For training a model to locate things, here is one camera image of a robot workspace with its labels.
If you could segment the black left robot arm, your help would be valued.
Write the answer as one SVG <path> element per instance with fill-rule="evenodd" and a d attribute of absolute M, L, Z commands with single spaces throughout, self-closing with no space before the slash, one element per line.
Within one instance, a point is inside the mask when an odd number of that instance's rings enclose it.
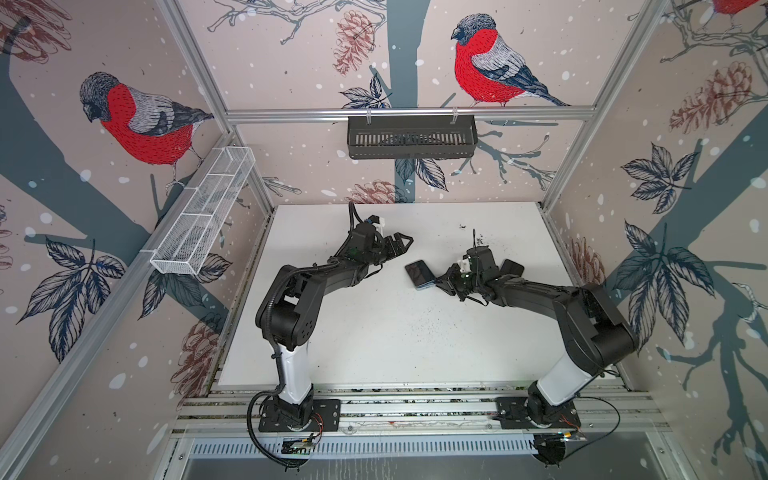
<path fill-rule="evenodd" d="M 379 218 L 354 219 L 345 241 L 326 263 L 281 267 L 255 316 L 255 324 L 273 349 L 278 385 L 268 395 L 277 411 L 304 424 L 312 413 L 307 344 L 324 298 L 351 288 L 374 273 L 371 267 L 404 255 L 413 238 L 400 232 L 384 236 Z"/>

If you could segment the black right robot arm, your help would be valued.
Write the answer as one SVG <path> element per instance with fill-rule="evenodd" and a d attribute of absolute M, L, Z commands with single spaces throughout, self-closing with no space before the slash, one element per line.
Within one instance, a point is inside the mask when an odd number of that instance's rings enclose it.
<path fill-rule="evenodd" d="M 532 422 L 547 425 L 608 366 L 636 352 L 639 339 L 603 286 L 550 285 L 523 273 L 524 266 L 509 259 L 498 265 L 489 247 L 472 247 L 435 286 L 461 301 L 524 309 L 557 322 L 565 353 L 529 386 L 525 403 Z"/>

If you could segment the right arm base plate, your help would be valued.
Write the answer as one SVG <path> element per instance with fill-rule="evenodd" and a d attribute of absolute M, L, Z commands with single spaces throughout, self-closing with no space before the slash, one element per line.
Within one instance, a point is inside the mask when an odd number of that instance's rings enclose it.
<path fill-rule="evenodd" d="M 581 421 L 572 401 L 559 406 L 549 405 L 538 397 L 498 397 L 495 399 L 494 419 L 502 429 L 578 430 Z"/>

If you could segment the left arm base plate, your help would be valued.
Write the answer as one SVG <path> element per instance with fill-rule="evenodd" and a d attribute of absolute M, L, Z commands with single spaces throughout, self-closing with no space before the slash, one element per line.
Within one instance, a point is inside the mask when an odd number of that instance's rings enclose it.
<path fill-rule="evenodd" d="M 269 398 L 260 410 L 260 433 L 336 432 L 341 417 L 338 399 L 313 400 L 291 404 L 280 398 Z"/>

